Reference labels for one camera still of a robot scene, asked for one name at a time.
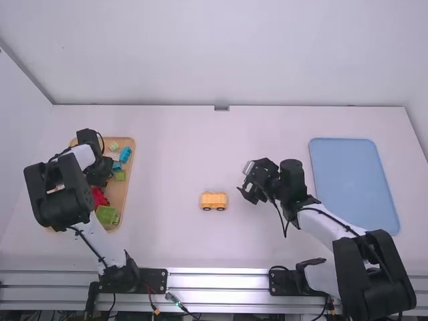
yellow block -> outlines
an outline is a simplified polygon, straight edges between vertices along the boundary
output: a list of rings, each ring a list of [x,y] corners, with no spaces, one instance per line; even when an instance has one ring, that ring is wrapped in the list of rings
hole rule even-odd
[[[227,194],[224,192],[204,192],[201,195],[201,208],[204,211],[216,209],[224,211],[227,208]]]

wire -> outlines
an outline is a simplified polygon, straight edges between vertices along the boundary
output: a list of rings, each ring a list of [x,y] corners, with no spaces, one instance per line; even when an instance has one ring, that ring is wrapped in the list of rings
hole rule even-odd
[[[108,309],[108,315],[110,315],[110,312],[113,310],[113,307],[115,304],[116,304],[116,293],[113,292],[113,304],[110,307],[110,309]]]
[[[69,226],[67,227],[68,229],[72,229],[73,231],[76,232],[76,235],[79,235],[80,238],[82,239],[83,242],[86,243],[86,245],[91,249],[91,251],[95,254],[95,256],[98,258],[98,261],[102,262],[102,264],[104,265],[104,267],[107,269],[107,263],[106,260],[96,251],[96,249],[94,249],[94,247],[88,242],[88,240],[86,239],[85,235],[82,234],[82,231],[80,231],[79,229],[76,229],[74,226]]]
[[[102,262],[102,264],[104,265],[104,267],[106,269],[108,269],[106,260],[96,251],[96,249],[94,249],[94,247],[88,242],[88,240],[86,239],[85,235],[82,234],[82,231],[80,231],[79,229],[76,229],[74,226],[69,226],[67,227],[68,229],[72,229],[73,231],[76,232],[76,235],[79,235],[80,238],[82,239],[83,242],[85,242],[85,244],[90,248],[90,250],[95,254],[95,256],[98,258],[99,262]],[[110,309],[108,310],[108,313],[110,314],[110,312],[113,310],[114,305],[116,304],[116,293],[113,292],[113,304],[110,307]]]
[[[202,316],[202,313],[200,313],[200,314],[199,314],[199,316],[196,316],[196,315],[194,315],[193,313],[187,312],[187,313],[184,313],[184,314],[183,314],[183,316],[192,316],[192,317],[194,317],[196,320],[200,320],[200,319],[201,319],[201,316]]]
[[[274,265],[269,269],[269,274],[270,272],[272,272],[273,270],[284,270],[284,271],[289,271],[288,268],[286,268],[285,266],[282,265]]]
[[[339,221],[338,219],[336,219],[335,217],[331,216],[330,214],[327,214],[326,212],[320,210],[320,209],[316,209],[314,207],[302,207],[301,209],[298,209],[297,212],[300,211],[305,211],[305,210],[311,210],[311,211],[315,211],[319,214],[323,214],[324,216],[327,216],[329,219],[333,220],[334,222],[336,222],[337,224],[339,224],[340,226],[342,226],[343,228],[345,228],[346,231],[351,232],[352,234],[354,234],[356,237],[360,237],[361,235],[359,235],[356,231],[354,231],[349,225],[346,225],[344,223],[342,223],[341,221]],[[393,282],[393,279],[391,277],[391,275],[388,272],[388,269],[384,263],[384,261],[379,257],[379,255],[374,251],[374,249],[367,243],[366,239],[361,238],[361,241],[364,243],[364,245],[367,247],[367,249],[370,251],[370,253],[374,256],[374,258],[376,258],[376,260],[379,263],[379,266],[381,267],[381,269],[385,272],[385,274],[388,277],[388,280],[390,281],[390,283]]]
[[[282,233],[284,234],[284,238],[287,238],[287,229],[288,229],[288,224],[290,223],[290,221],[287,222],[287,227],[284,227],[284,220],[282,219],[282,215],[281,215],[280,209],[278,209],[278,205],[276,205],[275,201],[272,201],[272,204],[274,204],[274,207],[276,208],[276,211],[278,212],[278,215],[280,216],[281,225],[282,225]]]
[[[324,303],[324,307],[322,308],[321,313],[315,319],[312,319],[311,321],[316,321],[316,320],[318,320],[319,318],[321,318],[324,315],[324,312],[327,309],[328,298],[329,298],[329,296],[326,296],[326,303]]]
[[[104,149],[105,149],[105,144],[104,144],[104,139],[102,138],[102,136],[101,136],[101,134],[99,133],[99,132],[95,132],[100,138],[101,138],[101,141],[102,141],[102,150],[101,150],[101,154],[104,154]]]

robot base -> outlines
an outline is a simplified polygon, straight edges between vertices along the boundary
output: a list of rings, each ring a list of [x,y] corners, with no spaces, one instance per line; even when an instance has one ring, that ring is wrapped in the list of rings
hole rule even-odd
[[[165,294],[167,292],[168,271],[166,269],[142,269],[140,268],[140,284],[132,292],[121,292],[114,286],[102,286],[98,288],[98,293],[132,293],[148,294],[148,288],[152,290],[151,294]]]
[[[302,278],[296,270],[273,270],[269,274],[271,296],[325,296],[324,292],[303,286]]]

